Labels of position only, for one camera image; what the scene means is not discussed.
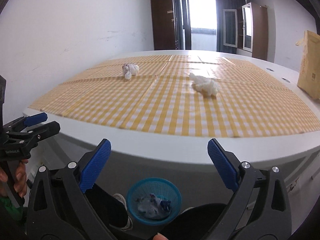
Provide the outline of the person's left hand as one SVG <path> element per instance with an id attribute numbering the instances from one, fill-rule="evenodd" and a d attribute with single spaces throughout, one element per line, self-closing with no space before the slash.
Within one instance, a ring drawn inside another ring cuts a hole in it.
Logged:
<path id="1" fill-rule="evenodd" d="M 16 181 L 14 185 L 15 191 L 19 194 L 20 197 L 24 197 L 27 193 L 27 174 L 25 165 L 28 163 L 27 159 L 23 159 L 19 162 L 18 167 L 15 171 Z M 8 181 L 7 174 L 0 168 L 0 180 L 1 180 L 1 197 L 7 197 L 8 194 L 4 189 L 4 183 Z"/>

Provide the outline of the person's right hand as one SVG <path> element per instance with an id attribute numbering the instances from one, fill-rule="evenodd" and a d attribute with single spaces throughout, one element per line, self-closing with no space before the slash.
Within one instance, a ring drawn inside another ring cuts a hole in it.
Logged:
<path id="1" fill-rule="evenodd" d="M 168 240 L 167 237 L 163 236 L 161 233 L 157 233 L 152 240 Z"/>

